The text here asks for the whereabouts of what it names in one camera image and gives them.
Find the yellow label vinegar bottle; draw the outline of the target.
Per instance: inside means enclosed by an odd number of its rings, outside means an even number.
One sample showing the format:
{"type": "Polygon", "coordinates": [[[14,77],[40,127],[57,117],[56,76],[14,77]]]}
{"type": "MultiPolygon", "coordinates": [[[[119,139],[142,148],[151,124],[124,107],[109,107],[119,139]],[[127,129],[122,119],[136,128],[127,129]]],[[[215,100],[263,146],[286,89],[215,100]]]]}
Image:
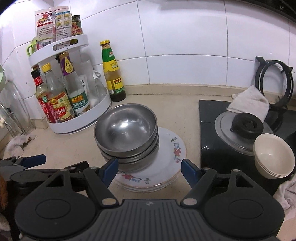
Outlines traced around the yellow label vinegar bottle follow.
{"type": "Polygon", "coordinates": [[[46,78],[49,100],[59,118],[60,122],[71,120],[75,117],[74,110],[69,101],[64,85],[57,79],[52,71],[50,63],[42,66],[46,78]]]}

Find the red label soy sauce bottle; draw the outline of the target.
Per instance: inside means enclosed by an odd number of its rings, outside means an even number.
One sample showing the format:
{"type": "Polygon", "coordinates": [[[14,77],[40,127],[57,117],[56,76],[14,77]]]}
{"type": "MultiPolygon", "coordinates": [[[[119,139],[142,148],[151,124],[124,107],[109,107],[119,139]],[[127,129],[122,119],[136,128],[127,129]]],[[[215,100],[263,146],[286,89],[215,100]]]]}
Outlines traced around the red label soy sauce bottle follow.
{"type": "Polygon", "coordinates": [[[46,83],[41,77],[38,67],[34,67],[31,76],[36,86],[35,96],[43,109],[49,123],[57,123],[58,116],[49,100],[49,92],[46,83]]]}

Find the steel pot lid black knob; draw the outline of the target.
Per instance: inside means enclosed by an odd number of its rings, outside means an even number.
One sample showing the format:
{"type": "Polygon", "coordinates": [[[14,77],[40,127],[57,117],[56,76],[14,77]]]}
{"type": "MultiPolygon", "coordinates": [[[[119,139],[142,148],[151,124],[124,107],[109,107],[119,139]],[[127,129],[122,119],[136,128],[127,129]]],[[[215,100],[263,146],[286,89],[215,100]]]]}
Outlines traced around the steel pot lid black knob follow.
{"type": "Polygon", "coordinates": [[[256,138],[263,133],[273,134],[265,122],[250,113],[225,111],[215,119],[215,131],[219,138],[236,152],[253,156],[256,138]]]}

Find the white rotating condiment rack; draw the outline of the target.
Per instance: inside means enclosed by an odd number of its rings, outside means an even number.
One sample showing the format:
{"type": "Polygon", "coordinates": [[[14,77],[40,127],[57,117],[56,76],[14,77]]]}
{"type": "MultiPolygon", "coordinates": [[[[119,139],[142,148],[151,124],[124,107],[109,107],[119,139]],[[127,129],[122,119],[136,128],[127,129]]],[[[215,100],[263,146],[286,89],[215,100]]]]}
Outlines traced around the white rotating condiment rack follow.
{"type": "MultiPolygon", "coordinates": [[[[37,64],[49,63],[62,53],[69,54],[80,47],[88,46],[87,35],[75,35],[53,42],[33,53],[29,57],[31,67],[37,64]]],[[[94,77],[93,68],[84,68],[82,75],[74,75],[73,80],[79,86],[78,90],[69,94],[70,103],[76,117],[62,123],[49,123],[50,129],[57,134],[79,132],[93,125],[111,106],[111,98],[107,88],[98,78],[94,77]]]]}

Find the white floral plate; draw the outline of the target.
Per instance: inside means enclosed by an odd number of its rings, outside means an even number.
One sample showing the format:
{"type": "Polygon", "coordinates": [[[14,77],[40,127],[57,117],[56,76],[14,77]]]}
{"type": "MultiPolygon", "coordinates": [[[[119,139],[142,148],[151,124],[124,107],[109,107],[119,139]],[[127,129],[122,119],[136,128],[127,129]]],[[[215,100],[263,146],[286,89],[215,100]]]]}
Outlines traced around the white floral plate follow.
{"type": "Polygon", "coordinates": [[[144,160],[151,164],[136,171],[119,171],[114,181],[132,192],[154,192],[173,183],[181,173],[187,150],[183,140],[167,128],[159,127],[159,145],[144,160]]]}

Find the purple label white vinegar bottle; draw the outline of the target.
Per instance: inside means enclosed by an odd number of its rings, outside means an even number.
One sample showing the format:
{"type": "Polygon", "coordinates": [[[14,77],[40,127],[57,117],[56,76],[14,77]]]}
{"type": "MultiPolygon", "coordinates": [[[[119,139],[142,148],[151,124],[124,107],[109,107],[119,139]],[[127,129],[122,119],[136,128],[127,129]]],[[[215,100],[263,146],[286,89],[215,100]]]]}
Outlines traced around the purple label white vinegar bottle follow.
{"type": "Polygon", "coordinates": [[[91,109],[87,94],[70,60],[68,52],[59,54],[63,77],[66,81],[67,94],[77,116],[91,109]]]}

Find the steel bowl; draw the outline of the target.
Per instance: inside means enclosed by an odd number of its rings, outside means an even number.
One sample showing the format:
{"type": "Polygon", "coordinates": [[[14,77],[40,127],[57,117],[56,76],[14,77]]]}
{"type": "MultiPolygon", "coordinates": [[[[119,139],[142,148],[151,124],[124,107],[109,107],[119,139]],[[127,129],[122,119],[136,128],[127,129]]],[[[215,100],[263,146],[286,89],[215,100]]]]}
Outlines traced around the steel bowl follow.
{"type": "Polygon", "coordinates": [[[159,138],[157,138],[157,140],[154,141],[145,151],[133,157],[120,158],[120,157],[111,156],[102,150],[100,150],[100,152],[106,161],[109,161],[112,158],[116,158],[119,164],[119,171],[134,171],[134,170],[143,169],[149,166],[152,163],[152,161],[149,160],[149,156],[158,147],[159,147],[159,138]]]}
{"type": "Polygon", "coordinates": [[[132,163],[132,162],[138,161],[138,160],[143,159],[144,157],[148,156],[150,153],[152,153],[157,148],[158,145],[159,145],[159,134],[156,135],[156,137],[154,138],[154,140],[152,141],[152,143],[149,145],[148,148],[146,148],[144,151],[142,151],[138,154],[134,154],[134,155],[127,156],[127,157],[120,157],[118,155],[107,154],[106,152],[102,151],[101,149],[100,149],[100,152],[104,158],[107,158],[107,159],[117,158],[120,163],[132,163]]]}
{"type": "Polygon", "coordinates": [[[144,151],[158,134],[157,117],[145,105],[118,105],[95,124],[94,138],[99,149],[110,155],[127,157],[144,151]]]}

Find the white rag left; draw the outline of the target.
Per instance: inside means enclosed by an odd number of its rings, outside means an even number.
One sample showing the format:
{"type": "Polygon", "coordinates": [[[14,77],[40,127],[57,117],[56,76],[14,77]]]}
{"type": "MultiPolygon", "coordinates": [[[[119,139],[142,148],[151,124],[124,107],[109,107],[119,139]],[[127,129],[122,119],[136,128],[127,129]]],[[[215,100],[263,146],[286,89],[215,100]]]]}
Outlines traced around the white rag left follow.
{"type": "Polygon", "coordinates": [[[33,134],[17,136],[10,140],[6,147],[6,152],[10,157],[20,157],[24,154],[23,146],[34,140],[37,136],[33,134]]]}

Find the white floral cloth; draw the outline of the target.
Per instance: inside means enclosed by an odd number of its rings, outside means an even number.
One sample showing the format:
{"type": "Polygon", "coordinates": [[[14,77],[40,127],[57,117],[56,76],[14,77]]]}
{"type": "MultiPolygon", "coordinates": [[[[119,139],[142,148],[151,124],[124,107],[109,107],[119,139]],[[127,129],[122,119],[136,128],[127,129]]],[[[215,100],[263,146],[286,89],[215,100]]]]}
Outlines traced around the white floral cloth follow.
{"type": "Polygon", "coordinates": [[[273,195],[285,212],[284,221],[295,218],[296,209],[296,177],[293,174],[290,180],[279,185],[277,191],[273,195]]]}

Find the cream ceramic bowl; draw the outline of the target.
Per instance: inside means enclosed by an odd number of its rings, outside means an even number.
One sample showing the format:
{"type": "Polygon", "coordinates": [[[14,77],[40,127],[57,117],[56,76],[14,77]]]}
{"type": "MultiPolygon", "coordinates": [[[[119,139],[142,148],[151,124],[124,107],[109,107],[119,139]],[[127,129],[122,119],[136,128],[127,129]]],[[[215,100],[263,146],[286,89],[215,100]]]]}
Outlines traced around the cream ceramic bowl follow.
{"type": "Polygon", "coordinates": [[[295,167],[295,156],[282,138],[264,133],[253,144],[254,162],[257,171],[267,179],[285,178],[295,167]]]}

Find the black gas stove top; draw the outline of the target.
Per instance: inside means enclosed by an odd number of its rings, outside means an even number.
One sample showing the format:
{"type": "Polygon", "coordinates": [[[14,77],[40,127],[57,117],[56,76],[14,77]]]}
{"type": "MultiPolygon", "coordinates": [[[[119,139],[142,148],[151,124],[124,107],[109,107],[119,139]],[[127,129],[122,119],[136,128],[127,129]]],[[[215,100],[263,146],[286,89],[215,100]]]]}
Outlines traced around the black gas stove top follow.
{"type": "Polygon", "coordinates": [[[199,101],[201,167],[215,169],[220,174],[229,174],[231,170],[239,169],[269,194],[274,195],[279,185],[290,180],[292,174],[285,178],[267,179],[257,171],[254,157],[236,152],[218,137],[214,122],[219,114],[226,111],[229,104],[228,101],[199,101]]]}

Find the clear dispenser bottle white cap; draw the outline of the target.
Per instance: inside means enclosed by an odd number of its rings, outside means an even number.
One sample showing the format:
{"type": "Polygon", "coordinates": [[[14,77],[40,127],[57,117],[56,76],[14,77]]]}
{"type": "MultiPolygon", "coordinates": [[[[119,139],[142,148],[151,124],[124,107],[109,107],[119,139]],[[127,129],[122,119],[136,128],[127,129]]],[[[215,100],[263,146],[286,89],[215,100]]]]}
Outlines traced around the clear dispenser bottle white cap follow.
{"type": "Polygon", "coordinates": [[[102,84],[100,77],[100,73],[93,70],[90,74],[90,79],[88,80],[90,103],[92,107],[99,104],[106,95],[106,88],[102,84]]]}

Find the green yellow oil bottle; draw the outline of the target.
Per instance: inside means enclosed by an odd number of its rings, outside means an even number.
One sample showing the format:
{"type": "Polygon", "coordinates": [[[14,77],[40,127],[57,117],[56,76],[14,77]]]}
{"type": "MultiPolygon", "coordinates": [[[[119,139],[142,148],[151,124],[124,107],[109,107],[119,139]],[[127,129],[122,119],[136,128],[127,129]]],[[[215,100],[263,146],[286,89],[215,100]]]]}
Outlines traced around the green yellow oil bottle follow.
{"type": "Polygon", "coordinates": [[[126,98],[125,87],[121,78],[121,72],[112,51],[110,41],[100,42],[102,51],[103,74],[107,84],[107,90],[111,101],[120,102],[126,98]]]}

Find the dark sauce jar top shelf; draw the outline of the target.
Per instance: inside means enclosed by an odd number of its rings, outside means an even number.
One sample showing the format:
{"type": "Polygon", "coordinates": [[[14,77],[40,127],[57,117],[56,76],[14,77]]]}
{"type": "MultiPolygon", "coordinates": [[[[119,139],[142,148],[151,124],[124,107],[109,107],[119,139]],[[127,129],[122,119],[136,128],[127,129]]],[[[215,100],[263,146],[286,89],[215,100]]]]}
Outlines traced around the dark sauce jar top shelf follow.
{"type": "Polygon", "coordinates": [[[83,35],[81,20],[79,15],[72,15],[71,36],[83,35]]]}

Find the plastic bag in rack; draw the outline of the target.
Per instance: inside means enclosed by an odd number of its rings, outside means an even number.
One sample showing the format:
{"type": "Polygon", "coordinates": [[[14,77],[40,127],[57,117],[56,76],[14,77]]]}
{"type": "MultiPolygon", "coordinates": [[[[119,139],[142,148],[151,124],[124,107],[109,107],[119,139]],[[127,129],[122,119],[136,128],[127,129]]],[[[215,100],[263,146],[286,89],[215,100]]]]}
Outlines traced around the plastic bag in rack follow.
{"type": "Polygon", "coordinates": [[[93,68],[90,60],[87,60],[85,62],[82,62],[77,65],[78,67],[78,74],[79,76],[84,77],[84,85],[86,86],[87,90],[87,96],[89,99],[92,99],[95,97],[95,83],[93,78],[93,68]]]}

